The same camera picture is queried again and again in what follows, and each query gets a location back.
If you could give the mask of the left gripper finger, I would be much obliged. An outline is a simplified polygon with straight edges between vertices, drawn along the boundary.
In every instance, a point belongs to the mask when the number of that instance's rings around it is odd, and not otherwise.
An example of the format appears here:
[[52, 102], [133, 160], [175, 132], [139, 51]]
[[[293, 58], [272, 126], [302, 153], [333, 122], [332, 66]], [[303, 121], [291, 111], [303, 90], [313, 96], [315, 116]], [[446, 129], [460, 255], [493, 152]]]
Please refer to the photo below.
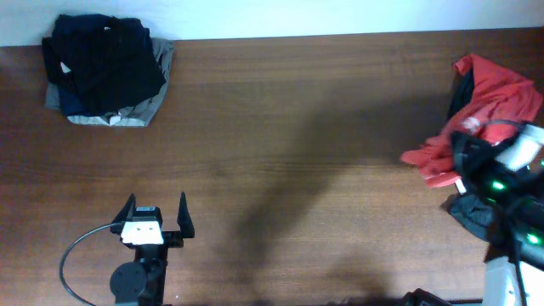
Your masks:
[[135, 194], [131, 194], [128, 197], [125, 205], [122, 207], [119, 213], [114, 217], [112, 222], [113, 223], [126, 222], [128, 218], [132, 217], [133, 212], [135, 211], [135, 205], [136, 205], [136, 196]]
[[184, 192], [181, 193], [179, 199], [177, 224], [179, 226], [179, 231], [184, 238], [195, 237], [195, 227], [190, 216], [186, 194]]

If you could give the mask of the red printed t-shirt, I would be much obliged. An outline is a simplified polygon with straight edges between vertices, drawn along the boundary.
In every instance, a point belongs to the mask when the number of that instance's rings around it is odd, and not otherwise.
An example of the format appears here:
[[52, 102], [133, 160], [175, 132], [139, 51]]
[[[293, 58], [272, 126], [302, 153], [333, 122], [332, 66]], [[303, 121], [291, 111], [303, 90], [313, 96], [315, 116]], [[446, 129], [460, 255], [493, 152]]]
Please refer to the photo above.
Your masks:
[[471, 102], [450, 121], [447, 119], [438, 135], [400, 156], [402, 162], [418, 169], [429, 188], [445, 187], [461, 178], [454, 170], [453, 132], [469, 133], [496, 145], [512, 136], [515, 128], [508, 124], [489, 126], [488, 122], [531, 122], [543, 104], [543, 95], [532, 80], [477, 54], [460, 58], [453, 67], [460, 77], [473, 68], [475, 89]]

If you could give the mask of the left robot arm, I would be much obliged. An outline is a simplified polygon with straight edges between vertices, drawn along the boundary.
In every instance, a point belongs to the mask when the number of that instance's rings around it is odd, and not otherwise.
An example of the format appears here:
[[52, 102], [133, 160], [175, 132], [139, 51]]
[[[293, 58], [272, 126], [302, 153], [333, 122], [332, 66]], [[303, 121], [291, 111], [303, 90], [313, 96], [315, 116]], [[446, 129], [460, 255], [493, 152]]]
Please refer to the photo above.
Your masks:
[[177, 230], [163, 230], [159, 207], [138, 207], [135, 195], [128, 197], [110, 230], [134, 251], [133, 261], [120, 265], [110, 277], [116, 305], [163, 305], [168, 251], [195, 237], [185, 193], [179, 199], [177, 224]]

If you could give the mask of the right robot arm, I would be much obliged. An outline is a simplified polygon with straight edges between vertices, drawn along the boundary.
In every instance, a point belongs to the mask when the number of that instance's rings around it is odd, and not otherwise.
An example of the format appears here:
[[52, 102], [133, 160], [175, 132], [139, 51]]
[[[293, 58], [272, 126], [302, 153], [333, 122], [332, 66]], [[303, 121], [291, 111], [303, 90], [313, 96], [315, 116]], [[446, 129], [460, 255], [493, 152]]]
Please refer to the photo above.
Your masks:
[[491, 145], [466, 133], [451, 136], [458, 195], [447, 212], [487, 243], [484, 295], [478, 305], [543, 303], [543, 173], [529, 165], [543, 130], [527, 125]]

